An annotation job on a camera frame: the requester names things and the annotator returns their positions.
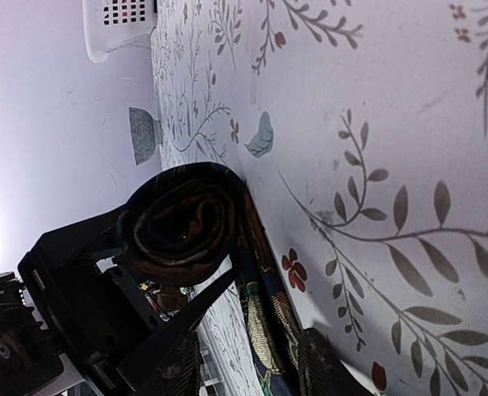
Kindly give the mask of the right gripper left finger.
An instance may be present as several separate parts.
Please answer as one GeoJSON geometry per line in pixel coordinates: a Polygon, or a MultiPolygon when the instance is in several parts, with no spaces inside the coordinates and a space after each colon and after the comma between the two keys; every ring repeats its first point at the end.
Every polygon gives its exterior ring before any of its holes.
{"type": "Polygon", "coordinates": [[[196,331],[184,333],[167,348],[139,346],[132,353],[133,368],[141,380],[132,395],[198,395],[201,385],[201,352],[196,331]]]}

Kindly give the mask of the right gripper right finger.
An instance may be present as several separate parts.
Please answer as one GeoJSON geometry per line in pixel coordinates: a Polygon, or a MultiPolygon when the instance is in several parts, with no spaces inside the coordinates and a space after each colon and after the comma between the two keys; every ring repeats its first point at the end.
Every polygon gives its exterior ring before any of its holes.
{"type": "Polygon", "coordinates": [[[297,346],[301,395],[372,395],[348,371],[325,336],[314,328],[301,331],[297,346]]]}

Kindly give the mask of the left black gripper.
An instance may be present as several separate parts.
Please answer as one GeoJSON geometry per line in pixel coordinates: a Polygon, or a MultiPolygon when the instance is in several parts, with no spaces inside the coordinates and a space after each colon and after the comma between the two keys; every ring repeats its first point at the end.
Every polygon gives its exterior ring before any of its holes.
{"type": "Polygon", "coordinates": [[[43,234],[18,271],[64,354],[97,392],[140,392],[140,346],[168,341],[171,348],[195,331],[206,311],[235,280],[229,269],[164,322],[123,266],[101,271],[98,262],[122,248],[116,225],[120,206],[43,234]]]}

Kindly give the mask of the brown green patterned tie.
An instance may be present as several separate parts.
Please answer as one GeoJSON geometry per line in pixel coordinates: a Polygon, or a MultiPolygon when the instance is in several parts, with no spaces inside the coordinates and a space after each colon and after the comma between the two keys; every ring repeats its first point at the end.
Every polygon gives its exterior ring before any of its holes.
{"type": "Polygon", "coordinates": [[[265,395],[300,395],[301,327],[249,189],[219,163],[190,163],[148,180],[116,224],[126,260],[160,285],[194,286],[225,259],[265,395]]]}

